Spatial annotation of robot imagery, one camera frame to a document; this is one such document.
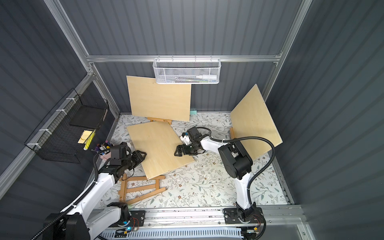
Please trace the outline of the plywood board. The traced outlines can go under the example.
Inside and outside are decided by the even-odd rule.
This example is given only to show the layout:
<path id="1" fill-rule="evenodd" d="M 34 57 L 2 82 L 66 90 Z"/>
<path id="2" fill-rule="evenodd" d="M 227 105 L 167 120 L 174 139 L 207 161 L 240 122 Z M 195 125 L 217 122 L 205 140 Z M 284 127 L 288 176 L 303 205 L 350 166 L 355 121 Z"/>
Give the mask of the plywood board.
<path id="1" fill-rule="evenodd" d="M 142 167 L 151 180 L 194 162 L 191 156 L 174 156 L 182 142 L 168 123 L 149 122 L 127 127 L 136 150 L 147 153 Z"/>
<path id="2" fill-rule="evenodd" d="M 275 147 L 283 143 L 267 105 L 257 85 L 231 111 L 234 137 L 262 137 Z"/>
<path id="3" fill-rule="evenodd" d="M 127 76 L 132 115 L 190 120 L 191 85 L 158 84 L 155 78 Z"/>

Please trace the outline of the wooden easel frame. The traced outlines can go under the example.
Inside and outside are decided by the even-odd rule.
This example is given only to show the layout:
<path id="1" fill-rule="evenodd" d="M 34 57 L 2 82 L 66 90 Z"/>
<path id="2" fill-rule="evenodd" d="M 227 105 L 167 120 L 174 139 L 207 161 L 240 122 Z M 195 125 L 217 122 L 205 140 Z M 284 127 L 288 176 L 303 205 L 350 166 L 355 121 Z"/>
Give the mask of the wooden easel frame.
<path id="1" fill-rule="evenodd" d="M 168 123 L 169 125 L 172 124 L 172 120 L 168 120 L 168 119 L 149 118 L 149 117 L 147 117 L 147 119 L 148 119 L 150 122 L 164 122 L 164 123 Z"/>

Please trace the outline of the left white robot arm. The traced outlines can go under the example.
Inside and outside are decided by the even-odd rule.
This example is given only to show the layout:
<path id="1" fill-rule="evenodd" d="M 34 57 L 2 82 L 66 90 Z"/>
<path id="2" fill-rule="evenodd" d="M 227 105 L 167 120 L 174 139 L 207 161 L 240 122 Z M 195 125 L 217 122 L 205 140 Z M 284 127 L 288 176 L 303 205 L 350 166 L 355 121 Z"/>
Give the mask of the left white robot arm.
<path id="1" fill-rule="evenodd" d="M 126 203 L 110 203 L 94 217 L 91 213 L 105 193 L 123 178 L 125 171 L 134 170 L 145 160 L 147 153 L 131 151 L 123 142 L 99 151 L 94 160 L 103 153 L 111 156 L 101 168 L 94 164 L 94 180 L 67 207 L 45 219 L 43 228 L 33 237 L 35 240 L 39 237 L 44 240 L 94 240 L 100 239 L 102 232 L 112 225 L 117 225 L 122 234 L 138 228 L 139 222 L 131 217 Z"/>

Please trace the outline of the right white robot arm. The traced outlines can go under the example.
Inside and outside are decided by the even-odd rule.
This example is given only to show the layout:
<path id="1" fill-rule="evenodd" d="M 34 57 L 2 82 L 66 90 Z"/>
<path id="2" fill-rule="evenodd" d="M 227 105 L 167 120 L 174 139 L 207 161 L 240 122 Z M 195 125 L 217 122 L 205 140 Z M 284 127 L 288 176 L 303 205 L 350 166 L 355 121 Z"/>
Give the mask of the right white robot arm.
<path id="1" fill-rule="evenodd" d="M 250 172 L 253 160 L 248 154 L 241 141 L 264 140 L 260 137 L 242 137 L 233 140 L 219 140 L 211 136 L 212 131 L 207 134 L 199 132 L 199 127 L 192 127 L 180 136 L 182 145 L 176 147 L 174 156 L 183 155 L 196 156 L 206 151 L 219 154 L 228 175 L 234 179 L 237 193 L 236 208 L 238 218 L 241 222 L 249 222 L 255 214 L 255 205 L 249 200 Z"/>

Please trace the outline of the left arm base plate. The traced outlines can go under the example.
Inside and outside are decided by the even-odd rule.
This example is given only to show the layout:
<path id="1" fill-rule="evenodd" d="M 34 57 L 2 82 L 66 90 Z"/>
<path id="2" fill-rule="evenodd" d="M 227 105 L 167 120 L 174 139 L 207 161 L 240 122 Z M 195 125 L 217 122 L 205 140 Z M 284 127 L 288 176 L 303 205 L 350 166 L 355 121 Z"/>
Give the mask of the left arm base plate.
<path id="1" fill-rule="evenodd" d="M 145 221 L 146 211 L 130 211 L 127 219 L 119 220 L 117 223 L 110 225 L 110 228 L 114 227 L 143 227 Z"/>

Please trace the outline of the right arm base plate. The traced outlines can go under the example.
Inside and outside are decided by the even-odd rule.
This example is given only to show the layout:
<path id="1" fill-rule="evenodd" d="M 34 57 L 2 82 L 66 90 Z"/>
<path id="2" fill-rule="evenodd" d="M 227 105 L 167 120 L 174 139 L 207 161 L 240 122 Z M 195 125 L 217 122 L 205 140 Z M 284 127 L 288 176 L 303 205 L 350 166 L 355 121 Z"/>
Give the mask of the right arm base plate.
<path id="1" fill-rule="evenodd" d="M 222 210 L 226 224 L 256 224 L 265 222 L 261 208 L 249 208 L 245 211 L 237 208 L 224 208 Z"/>

